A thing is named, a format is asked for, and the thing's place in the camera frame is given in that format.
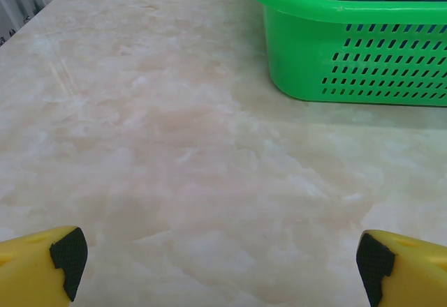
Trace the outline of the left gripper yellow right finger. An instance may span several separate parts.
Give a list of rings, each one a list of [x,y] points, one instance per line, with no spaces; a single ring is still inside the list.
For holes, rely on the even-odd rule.
[[[356,264],[370,306],[446,305],[446,247],[382,230],[363,232]]]

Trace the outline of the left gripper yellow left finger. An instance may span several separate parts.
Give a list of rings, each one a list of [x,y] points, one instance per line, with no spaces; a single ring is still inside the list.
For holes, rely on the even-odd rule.
[[[1,242],[1,305],[69,306],[87,263],[80,227],[62,226]]]

